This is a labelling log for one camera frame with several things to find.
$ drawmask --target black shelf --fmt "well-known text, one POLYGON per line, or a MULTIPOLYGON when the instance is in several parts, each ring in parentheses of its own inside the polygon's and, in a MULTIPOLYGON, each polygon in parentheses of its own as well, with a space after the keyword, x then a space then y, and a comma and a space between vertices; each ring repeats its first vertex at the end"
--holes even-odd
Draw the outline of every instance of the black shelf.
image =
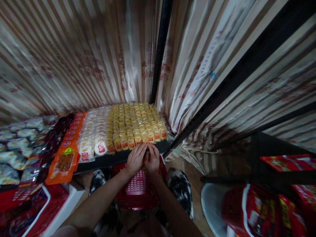
POLYGON ((275 194, 282 194, 300 205, 300 198, 289 183, 311 184, 316 183, 315 171, 298 172, 277 172, 268 164, 260 159, 260 156, 281 156, 281 155, 299 155, 309 154, 313 158, 315 154, 297 147, 293 144, 275 138, 263 132, 257 132, 251 136, 251 169, 252 174, 248 175, 229 175, 222 177, 202 177, 201 181, 205 183, 233 183, 244 184, 254 183, 270 190, 275 194))
MULTIPOLYGON (((170 148, 170 143, 167 140, 162 142, 155 143, 155 146, 158 148, 159 153, 165 153, 170 148)), ((109 167, 112 165, 122 164, 127 162, 128 155, 131 153, 130 150, 117 152, 113 155, 103 155, 97 156, 95 161, 88 163, 80 163, 78 164, 77 171, 74 173, 81 174, 90 170, 96 170, 100 168, 109 167)))

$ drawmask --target person's leg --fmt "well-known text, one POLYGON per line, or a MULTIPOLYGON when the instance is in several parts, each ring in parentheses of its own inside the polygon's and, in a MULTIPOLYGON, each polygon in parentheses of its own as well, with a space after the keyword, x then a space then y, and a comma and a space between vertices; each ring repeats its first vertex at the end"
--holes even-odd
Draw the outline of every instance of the person's leg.
MULTIPOLYGON (((180 202, 181 206, 184 208, 191 220, 193 220, 191 186, 185 173, 181 170, 170 168, 166 178, 166 185, 173 193, 175 198, 180 202)), ((167 225, 168 221, 163 210, 158 209, 156 218, 163 226, 167 225)))
MULTIPOLYGON (((95 170, 91 180, 89 196, 99 187, 109 181, 110 178, 111 167, 95 170)), ((109 234, 114 230, 117 232, 117 234, 119 234, 122 227, 123 224, 121 223, 119 216, 119 207, 116 200, 114 200, 110 205, 109 210, 103 215, 98 225, 95 227, 92 236, 104 236, 105 233, 109 234)))

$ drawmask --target metal pole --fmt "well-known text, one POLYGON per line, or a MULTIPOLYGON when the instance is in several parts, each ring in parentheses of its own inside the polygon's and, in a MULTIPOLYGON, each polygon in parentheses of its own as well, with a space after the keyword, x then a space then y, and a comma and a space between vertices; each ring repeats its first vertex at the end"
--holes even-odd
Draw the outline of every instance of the metal pole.
POLYGON ((300 108, 298 110, 295 110, 295 111, 293 111, 293 112, 291 112, 291 113, 289 113, 287 115, 284 115, 284 116, 282 116, 280 118, 277 118, 277 119, 275 119, 275 120, 273 120, 273 121, 271 121, 269 123, 266 123, 265 125, 262 125, 262 126, 260 126, 258 128, 255 128, 254 130, 252 130, 252 131, 250 131, 248 133, 241 134, 241 135, 239 135, 239 136, 237 136, 235 138, 232 138, 232 139, 230 139, 228 141, 225 141, 225 142, 215 146, 210 151, 216 151, 216 150, 221 149, 221 148, 223 148, 225 146, 233 144, 233 143, 235 143, 235 142, 237 142, 239 140, 242 140, 242 139, 244 139, 246 137, 249 137, 249 136, 255 134, 256 132, 264 131, 266 129, 274 127, 274 126, 276 126, 276 125, 278 125, 280 123, 286 122, 286 121, 288 121, 290 119, 293 119, 293 118, 295 118, 295 117, 297 117, 299 115, 306 114, 307 112, 315 110, 315 109, 316 109, 316 102, 310 103, 310 104, 308 104, 306 106, 303 106, 302 108, 300 108))
POLYGON ((289 0, 170 146, 174 150, 314 13, 313 0, 289 0))
POLYGON ((173 5, 173 0, 164 0, 162 3, 156 58, 155 58, 155 68, 154 68, 154 74, 152 77, 152 85, 151 85, 150 100, 149 100, 150 104, 154 104, 156 101, 161 65, 162 65, 162 60, 164 58, 165 45, 166 45, 166 40, 167 40, 167 35, 168 35, 168 30, 169 30, 172 5, 173 5))

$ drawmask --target finger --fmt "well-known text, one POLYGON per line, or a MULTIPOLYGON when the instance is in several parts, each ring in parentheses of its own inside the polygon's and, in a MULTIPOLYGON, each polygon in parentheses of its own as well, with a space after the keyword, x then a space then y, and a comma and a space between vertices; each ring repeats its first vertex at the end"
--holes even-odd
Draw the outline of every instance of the finger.
POLYGON ((156 157, 159 157, 159 150, 158 150, 158 148, 154 144, 151 144, 151 147, 154 150, 154 153, 155 153, 156 157))
POLYGON ((141 145, 138 144, 138 145, 132 150, 131 153, 136 154, 136 152, 138 151, 138 148, 139 148, 140 146, 141 146, 141 145))
POLYGON ((139 154, 139 156, 140 156, 141 158, 144 157, 146 150, 147 150, 147 144, 146 144, 146 146, 143 147, 143 149, 141 150, 141 152, 140 152, 140 154, 139 154))
POLYGON ((137 152, 135 153, 135 155, 139 156, 140 153, 143 151, 144 148, 145 148, 145 150, 146 150, 146 148, 147 148, 147 143, 141 144, 141 145, 138 147, 138 150, 137 150, 137 152))
POLYGON ((148 146, 148 148, 149 148, 149 152, 150 152, 151 158, 154 158, 154 157, 155 157, 155 153, 154 153, 154 150, 152 149, 152 145, 150 144, 150 145, 148 146))

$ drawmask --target curtain fold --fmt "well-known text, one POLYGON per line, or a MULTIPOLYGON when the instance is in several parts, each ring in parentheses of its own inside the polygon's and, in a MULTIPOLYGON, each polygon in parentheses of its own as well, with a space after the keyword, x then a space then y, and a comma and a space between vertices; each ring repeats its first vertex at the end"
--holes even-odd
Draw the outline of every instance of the curtain fold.
MULTIPOLYGON (((158 109, 171 134, 177 136, 183 130, 285 4, 188 1, 183 16, 177 14, 183 12, 183 1, 175 1, 157 97, 158 109)), ((232 149, 208 153, 215 144, 315 101, 315 17, 280 46, 166 160, 182 156, 203 174, 216 172, 218 160, 232 149)), ((315 151, 314 128, 313 116, 305 115, 266 132, 315 151)), ((239 148, 249 148, 248 144, 249 140, 241 141, 239 148)))
POLYGON ((161 1, 0 2, 2 124, 148 101, 161 1))

